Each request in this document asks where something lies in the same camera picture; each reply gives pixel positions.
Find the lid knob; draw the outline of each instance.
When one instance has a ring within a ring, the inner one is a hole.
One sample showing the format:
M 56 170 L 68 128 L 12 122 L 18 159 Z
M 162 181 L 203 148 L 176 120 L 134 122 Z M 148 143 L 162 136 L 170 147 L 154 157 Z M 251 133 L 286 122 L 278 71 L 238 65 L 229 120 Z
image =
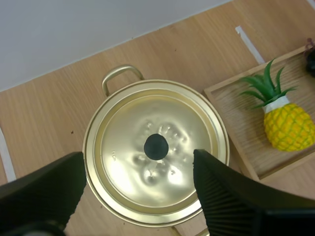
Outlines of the lid knob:
M 160 134 L 149 136 L 144 144 L 144 153 L 152 160 L 158 161 L 166 157 L 168 153 L 168 143 Z

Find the toy pineapple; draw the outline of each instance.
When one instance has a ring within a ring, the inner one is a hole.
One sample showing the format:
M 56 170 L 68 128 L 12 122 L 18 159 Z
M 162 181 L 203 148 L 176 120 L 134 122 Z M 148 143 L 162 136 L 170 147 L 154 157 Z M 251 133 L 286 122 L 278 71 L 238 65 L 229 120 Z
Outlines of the toy pineapple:
M 301 107 L 290 103 L 286 93 L 295 88 L 281 91 L 281 68 L 276 76 L 276 83 L 272 82 L 270 67 L 273 60 L 268 63 L 264 75 L 254 75 L 241 78 L 241 81 L 250 84 L 260 92 L 248 90 L 247 94 L 260 99 L 263 103 L 255 108 L 262 107 L 265 112 L 264 127 L 268 140 L 274 148 L 282 151 L 297 151 L 305 149 L 315 142 L 315 125 Z

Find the green leaves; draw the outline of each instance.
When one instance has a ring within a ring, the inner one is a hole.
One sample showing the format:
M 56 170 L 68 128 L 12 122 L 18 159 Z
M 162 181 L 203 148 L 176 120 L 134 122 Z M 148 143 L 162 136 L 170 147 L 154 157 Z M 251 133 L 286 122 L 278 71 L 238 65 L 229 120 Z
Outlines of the green leaves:
M 296 90 L 296 87 L 292 87 L 284 91 L 281 91 L 280 76 L 284 67 L 281 68 L 277 72 L 276 86 L 275 86 L 275 84 L 272 82 L 271 75 L 270 75 L 270 68 L 273 61 L 274 59 L 266 65 L 263 75 L 257 74 L 253 76 L 243 77 L 240 79 L 241 82 L 248 83 L 250 85 L 250 88 L 255 88 L 256 90 L 258 90 L 258 92 L 261 93 L 259 94 L 258 92 L 252 91 L 252 90 L 248 90 L 248 91 L 244 91 L 240 93 L 244 95 L 254 96 L 258 98 L 259 100 L 263 101 L 262 104 L 255 106 L 253 108 L 264 107 L 267 104 L 273 101 L 276 101 L 278 98 L 285 96 L 286 93 L 288 93 L 289 91 Z
M 286 89 L 285 91 L 283 91 L 282 93 L 280 93 L 279 97 L 285 96 L 287 92 L 294 91 L 294 90 L 296 90 L 296 88 L 297 88 L 297 86 L 294 86 L 294 87 L 291 87 L 291 88 Z
M 272 82 L 272 79 L 271 79 L 271 76 L 270 76 L 270 67 L 271 67 L 271 64 L 272 64 L 273 61 L 274 61 L 274 59 L 271 60 L 267 64 L 267 66 L 266 66 L 266 68 L 264 70 L 264 82 L 265 82 L 265 85 L 268 86 L 270 89 L 275 90 L 275 85 Z
M 248 90 L 248 91 L 244 91 L 244 92 L 242 92 L 240 94 L 246 94 L 246 95 L 254 96 L 254 97 L 258 98 L 259 100 L 261 100 L 263 102 L 266 102 L 266 99 L 263 98 L 262 96 L 260 96 L 259 93 L 255 92 L 255 91 Z
M 276 93 L 280 94 L 281 93 L 281 85 L 280 85 L 280 76 L 281 76 L 281 72 L 284 70 L 284 67 L 282 67 L 278 72 L 277 72 L 277 76 L 276 76 L 276 83 L 277 83 L 277 87 L 276 87 Z
M 247 82 L 251 85 L 250 87 L 257 89 L 261 93 L 261 95 L 263 95 L 265 101 L 272 99 L 273 95 L 270 92 L 270 90 L 268 90 L 268 88 L 266 88 L 266 86 L 257 78 L 244 77 L 244 78 L 241 78 L 241 81 Z

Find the pot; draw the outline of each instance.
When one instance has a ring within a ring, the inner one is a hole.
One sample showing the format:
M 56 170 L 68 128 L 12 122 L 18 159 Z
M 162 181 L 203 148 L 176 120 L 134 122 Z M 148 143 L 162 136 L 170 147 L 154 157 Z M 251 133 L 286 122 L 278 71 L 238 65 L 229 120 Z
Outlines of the pot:
M 140 81 L 109 94 L 124 71 Z M 144 80 L 122 65 L 103 79 L 107 96 L 93 115 L 83 152 L 88 183 L 113 214 L 146 227 L 182 223 L 202 211 L 193 184 L 193 150 L 229 162 L 228 136 L 214 107 L 193 89 Z

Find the white tape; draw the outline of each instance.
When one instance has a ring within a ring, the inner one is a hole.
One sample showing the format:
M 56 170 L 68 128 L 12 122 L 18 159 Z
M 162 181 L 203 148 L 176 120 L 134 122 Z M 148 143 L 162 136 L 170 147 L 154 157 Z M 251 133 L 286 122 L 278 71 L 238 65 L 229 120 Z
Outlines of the white tape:
M 247 37 L 245 32 L 243 31 L 241 26 L 238 26 L 235 28 L 236 32 L 241 36 L 242 41 L 245 43 L 245 45 L 248 47 L 249 51 L 252 53 L 252 55 L 255 57 L 258 64 L 264 64 L 265 60 L 260 55 L 259 51 L 256 49 L 256 47 L 253 45 L 251 40 Z
M 312 8 L 315 10 L 315 0 L 306 0 L 309 2 L 309 4 L 312 6 Z
M 8 147 L 5 142 L 4 135 L 2 133 L 2 130 L 0 128 L 0 155 L 2 158 L 2 163 L 4 167 L 4 172 L 6 174 L 6 179 L 8 182 L 12 182 L 16 180 L 14 168 L 12 165 L 11 157 L 9 154 Z
M 271 112 L 279 107 L 283 107 L 284 105 L 289 104 L 289 103 L 290 101 L 286 96 L 279 97 L 276 101 L 273 101 L 267 104 L 266 106 L 264 106 L 263 110 L 265 114 L 267 114 L 268 112 Z

